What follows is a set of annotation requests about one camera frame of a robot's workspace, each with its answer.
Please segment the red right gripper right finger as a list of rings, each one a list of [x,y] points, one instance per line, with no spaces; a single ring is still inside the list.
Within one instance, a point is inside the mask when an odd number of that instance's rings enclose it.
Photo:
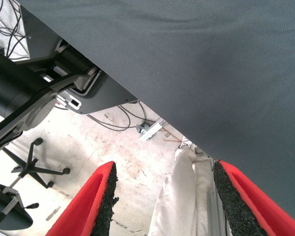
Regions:
[[[295,220],[237,167],[218,160],[213,179],[234,236],[295,236]]]

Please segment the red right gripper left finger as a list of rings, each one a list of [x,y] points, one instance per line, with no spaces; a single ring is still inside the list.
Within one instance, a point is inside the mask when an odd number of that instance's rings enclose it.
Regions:
[[[98,167],[72,199],[48,236],[108,236],[114,215],[117,168],[114,161]]]

